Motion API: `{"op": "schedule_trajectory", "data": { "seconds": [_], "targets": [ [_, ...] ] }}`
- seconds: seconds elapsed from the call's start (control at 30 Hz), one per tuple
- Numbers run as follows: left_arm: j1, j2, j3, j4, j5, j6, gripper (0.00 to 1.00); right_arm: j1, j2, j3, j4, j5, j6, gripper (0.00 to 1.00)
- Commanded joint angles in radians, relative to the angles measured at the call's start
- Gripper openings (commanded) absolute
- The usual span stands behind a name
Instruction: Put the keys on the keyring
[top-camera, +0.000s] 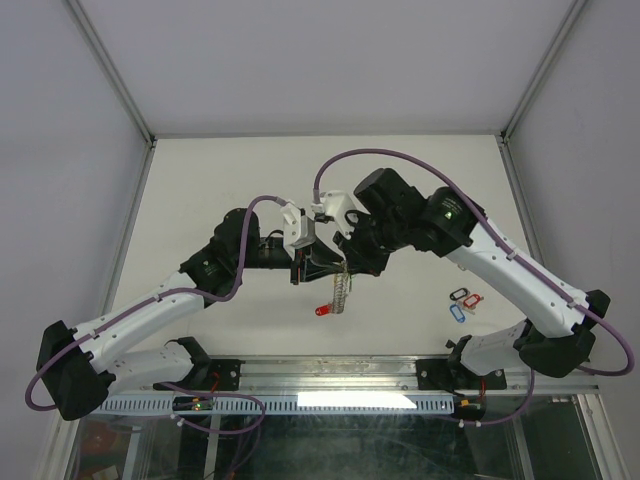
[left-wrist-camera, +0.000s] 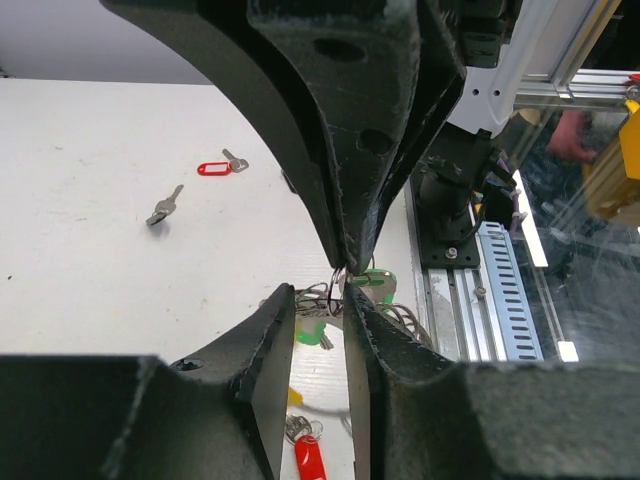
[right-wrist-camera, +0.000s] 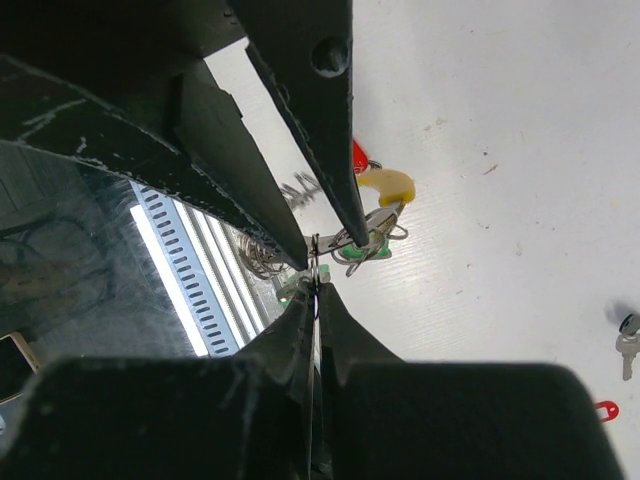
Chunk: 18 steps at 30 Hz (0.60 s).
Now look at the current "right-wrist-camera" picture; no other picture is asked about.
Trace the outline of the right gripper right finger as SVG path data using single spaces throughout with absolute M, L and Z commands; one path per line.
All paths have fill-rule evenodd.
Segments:
M 338 479 L 619 479 L 568 369 L 400 359 L 318 293 L 326 440 Z

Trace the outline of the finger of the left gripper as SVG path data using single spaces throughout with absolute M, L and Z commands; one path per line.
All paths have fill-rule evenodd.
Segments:
M 369 228 L 353 168 L 353 4 L 232 1 L 247 55 L 342 227 L 359 246 Z

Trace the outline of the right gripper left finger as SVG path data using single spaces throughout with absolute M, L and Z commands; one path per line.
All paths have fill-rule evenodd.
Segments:
M 77 358 L 44 369 L 5 479 L 307 479 L 314 301 L 223 358 Z

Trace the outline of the green tag key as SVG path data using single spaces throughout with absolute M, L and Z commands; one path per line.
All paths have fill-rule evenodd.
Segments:
M 305 271 L 292 273 L 286 277 L 276 289 L 278 302 L 281 305 L 288 304 L 293 299 L 301 282 L 311 282 L 313 280 L 312 273 L 312 269 L 309 268 Z M 327 264 L 320 264 L 318 266 L 318 274 L 321 283 L 327 283 L 331 280 L 330 268 Z
M 365 247 L 357 247 L 354 244 L 344 246 L 338 251 L 339 256 L 347 261 L 360 260 L 384 260 L 390 258 L 392 253 L 389 240 L 385 236 L 372 234 L 371 242 Z

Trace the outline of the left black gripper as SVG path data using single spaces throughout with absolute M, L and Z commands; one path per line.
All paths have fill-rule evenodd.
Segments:
M 171 143 L 81 88 L 130 93 L 243 36 L 224 1 L 4 1 L 1 144 L 149 186 L 302 270 L 305 240 L 238 117 L 187 99 Z

